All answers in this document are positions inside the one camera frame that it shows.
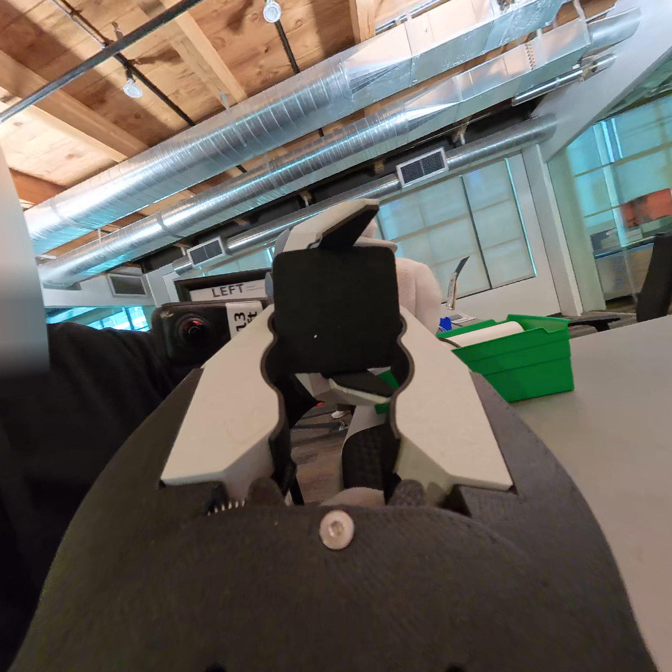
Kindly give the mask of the large silver spiral duct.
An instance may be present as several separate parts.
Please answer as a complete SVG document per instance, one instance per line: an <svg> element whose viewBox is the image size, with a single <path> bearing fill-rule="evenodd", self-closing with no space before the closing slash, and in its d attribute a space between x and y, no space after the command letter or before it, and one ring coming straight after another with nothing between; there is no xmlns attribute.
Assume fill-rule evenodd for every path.
<svg viewBox="0 0 672 672"><path fill-rule="evenodd" d="M418 93L550 26L565 1L448 1L311 66L25 211L39 257L381 101ZM643 25L639 6L533 38L601 52ZM576 65L567 72L580 72Z"/></svg>
<svg viewBox="0 0 672 672"><path fill-rule="evenodd" d="M562 74L596 47L551 48L538 38L486 63L401 97L253 171L88 243L38 269L48 287L77 282L144 256Z"/></svg>

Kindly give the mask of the green plastic bin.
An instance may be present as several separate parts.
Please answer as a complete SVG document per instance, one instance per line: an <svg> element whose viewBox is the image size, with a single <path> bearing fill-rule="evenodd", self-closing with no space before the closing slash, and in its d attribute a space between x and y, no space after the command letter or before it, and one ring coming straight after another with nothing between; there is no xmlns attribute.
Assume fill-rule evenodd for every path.
<svg viewBox="0 0 672 672"><path fill-rule="evenodd" d="M466 348L454 347L446 341L451 331L460 334L506 321L518 322L525 331ZM501 322L480 321L439 332L437 337L510 403L575 389L568 325L565 318L508 315Z"/></svg>

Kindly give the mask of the person's left hand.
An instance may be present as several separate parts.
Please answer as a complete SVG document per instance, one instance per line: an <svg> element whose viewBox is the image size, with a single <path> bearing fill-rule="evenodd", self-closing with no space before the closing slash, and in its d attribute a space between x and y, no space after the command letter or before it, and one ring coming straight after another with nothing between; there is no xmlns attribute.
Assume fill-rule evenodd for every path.
<svg viewBox="0 0 672 672"><path fill-rule="evenodd" d="M414 315L438 341L436 334L441 318L441 289L431 269L420 262L397 256L397 244L379 237L378 223L373 217L356 241L356 249L388 249L394 256L399 305Z"/></svg>

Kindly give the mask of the slim silver spiral duct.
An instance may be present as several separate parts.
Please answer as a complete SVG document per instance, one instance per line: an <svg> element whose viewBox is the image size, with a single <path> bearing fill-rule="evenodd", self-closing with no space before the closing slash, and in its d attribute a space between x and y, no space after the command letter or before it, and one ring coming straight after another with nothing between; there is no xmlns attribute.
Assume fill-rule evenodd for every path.
<svg viewBox="0 0 672 672"><path fill-rule="evenodd" d="M361 198L383 200L408 189L424 187L436 180L464 174L478 166L487 165L513 155L526 147L550 139L555 132L556 123L555 117L549 114L514 124L507 129L449 151L444 161L444 167L424 177L406 183L401 179L400 173L387 175L357 188L344 191L314 206L298 211L296 214L278 218L248 232L230 237L224 241L224 249L230 257L240 256L247 250L265 243L272 243L283 231L289 230L297 224L344 202Z"/></svg>

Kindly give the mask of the black framed marker poster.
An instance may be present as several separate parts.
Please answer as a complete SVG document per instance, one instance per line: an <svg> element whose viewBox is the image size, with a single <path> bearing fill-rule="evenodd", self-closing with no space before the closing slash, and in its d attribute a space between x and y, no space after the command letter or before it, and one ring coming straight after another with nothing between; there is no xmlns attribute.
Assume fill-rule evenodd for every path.
<svg viewBox="0 0 672 672"><path fill-rule="evenodd" d="M174 281L180 302L249 302L268 299L266 278L270 268L221 273L207 277Z"/></svg>

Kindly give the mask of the black office chair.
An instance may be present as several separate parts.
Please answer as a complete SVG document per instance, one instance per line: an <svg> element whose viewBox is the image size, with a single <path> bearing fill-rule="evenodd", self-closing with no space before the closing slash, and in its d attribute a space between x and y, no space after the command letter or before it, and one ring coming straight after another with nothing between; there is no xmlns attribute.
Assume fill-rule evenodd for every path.
<svg viewBox="0 0 672 672"><path fill-rule="evenodd" d="M671 309L671 234L658 234L654 238L651 260L642 290L636 295L635 313L600 313L582 316L569 322L570 329L591 328L596 332L609 331L631 323L642 323L662 318Z"/></svg>

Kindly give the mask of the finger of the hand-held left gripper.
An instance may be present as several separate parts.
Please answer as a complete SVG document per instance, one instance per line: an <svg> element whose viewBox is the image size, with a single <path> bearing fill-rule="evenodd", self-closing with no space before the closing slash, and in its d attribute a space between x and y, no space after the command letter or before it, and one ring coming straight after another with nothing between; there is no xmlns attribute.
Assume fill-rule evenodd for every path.
<svg viewBox="0 0 672 672"><path fill-rule="evenodd" d="M295 374L298 382L324 406L380 407L389 403L399 383L391 370L329 374Z"/></svg>
<svg viewBox="0 0 672 672"><path fill-rule="evenodd" d="M331 206L282 233L275 242L275 252L349 249L362 239L379 207L379 201L371 198L347 200Z"/></svg>

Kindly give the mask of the white duct vent grille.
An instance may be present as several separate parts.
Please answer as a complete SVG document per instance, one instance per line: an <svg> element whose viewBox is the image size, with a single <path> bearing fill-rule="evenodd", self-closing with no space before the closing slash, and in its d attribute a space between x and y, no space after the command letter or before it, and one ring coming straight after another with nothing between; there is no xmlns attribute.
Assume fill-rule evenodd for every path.
<svg viewBox="0 0 672 672"><path fill-rule="evenodd" d="M187 256L193 266L202 266L213 259L225 257L226 248L220 237L214 237L188 248Z"/></svg>
<svg viewBox="0 0 672 672"><path fill-rule="evenodd" d="M438 147L396 166L401 189L414 186L448 169L446 150Z"/></svg>

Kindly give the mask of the blue black foam eraser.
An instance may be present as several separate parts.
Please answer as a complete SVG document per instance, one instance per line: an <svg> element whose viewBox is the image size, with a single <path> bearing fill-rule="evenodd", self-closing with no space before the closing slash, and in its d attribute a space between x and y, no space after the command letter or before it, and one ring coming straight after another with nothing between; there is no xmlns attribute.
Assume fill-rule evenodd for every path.
<svg viewBox="0 0 672 672"><path fill-rule="evenodd" d="M402 321L390 249L285 251L272 274L272 353L282 373L350 374L392 365Z"/></svg>

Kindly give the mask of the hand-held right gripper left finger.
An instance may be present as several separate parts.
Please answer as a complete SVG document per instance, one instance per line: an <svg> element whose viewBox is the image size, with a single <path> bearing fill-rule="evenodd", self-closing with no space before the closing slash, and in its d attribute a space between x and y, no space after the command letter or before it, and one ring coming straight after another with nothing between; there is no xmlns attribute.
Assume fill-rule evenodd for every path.
<svg viewBox="0 0 672 672"><path fill-rule="evenodd" d="M193 397L161 473L166 486L221 483L229 500L274 478L284 499L294 481L288 419L267 373L276 342L266 307L201 368Z"/></svg>

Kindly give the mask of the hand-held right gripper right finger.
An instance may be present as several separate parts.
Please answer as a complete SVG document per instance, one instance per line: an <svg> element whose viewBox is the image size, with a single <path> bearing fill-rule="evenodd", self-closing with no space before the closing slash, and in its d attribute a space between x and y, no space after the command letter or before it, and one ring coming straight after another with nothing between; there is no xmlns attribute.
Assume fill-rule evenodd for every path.
<svg viewBox="0 0 672 672"><path fill-rule="evenodd" d="M400 315L409 374L390 406L400 437L395 472L420 483L428 501L456 485L508 491L513 481L470 370L406 308Z"/></svg>

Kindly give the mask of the white paper roll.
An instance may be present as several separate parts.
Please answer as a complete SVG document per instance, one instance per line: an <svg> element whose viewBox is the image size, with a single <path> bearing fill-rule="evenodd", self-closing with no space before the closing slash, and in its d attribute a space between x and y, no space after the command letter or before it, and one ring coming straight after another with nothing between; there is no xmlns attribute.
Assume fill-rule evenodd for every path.
<svg viewBox="0 0 672 672"><path fill-rule="evenodd" d="M523 333L525 330L522 325L515 321L506 321L496 323L490 327L483 327L469 332L457 333L457 330L451 331L446 338L452 346L457 348L466 348L479 343L501 339L510 335Z"/></svg>

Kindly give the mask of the wall vent grille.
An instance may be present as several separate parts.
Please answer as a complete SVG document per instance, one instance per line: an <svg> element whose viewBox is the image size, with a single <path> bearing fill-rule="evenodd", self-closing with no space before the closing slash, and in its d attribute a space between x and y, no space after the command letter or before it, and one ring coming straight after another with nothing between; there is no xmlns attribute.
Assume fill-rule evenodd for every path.
<svg viewBox="0 0 672 672"><path fill-rule="evenodd" d="M147 295L147 287L142 274L106 273L105 277L114 298L130 298Z"/></svg>

